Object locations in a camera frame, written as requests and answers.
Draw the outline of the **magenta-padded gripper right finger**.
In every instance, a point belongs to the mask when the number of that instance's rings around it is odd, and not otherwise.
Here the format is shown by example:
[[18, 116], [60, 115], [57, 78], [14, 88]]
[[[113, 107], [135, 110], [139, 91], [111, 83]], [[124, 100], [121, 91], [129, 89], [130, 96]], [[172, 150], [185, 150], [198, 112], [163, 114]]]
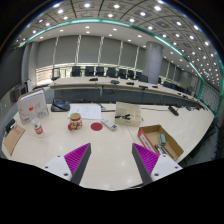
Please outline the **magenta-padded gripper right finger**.
[[136, 143], [132, 144], [135, 159], [143, 185], [147, 185], [182, 169], [168, 155], [158, 155]]

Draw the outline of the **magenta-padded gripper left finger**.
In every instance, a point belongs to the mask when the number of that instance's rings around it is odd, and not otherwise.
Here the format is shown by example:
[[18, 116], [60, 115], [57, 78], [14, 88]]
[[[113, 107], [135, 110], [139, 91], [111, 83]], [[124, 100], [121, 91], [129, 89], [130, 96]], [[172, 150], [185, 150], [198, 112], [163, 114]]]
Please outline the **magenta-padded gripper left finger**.
[[54, 157], [43, 166], [43, 170], [79, 185], [90, 155], [91, 144], [87, 143], [66, 155]]

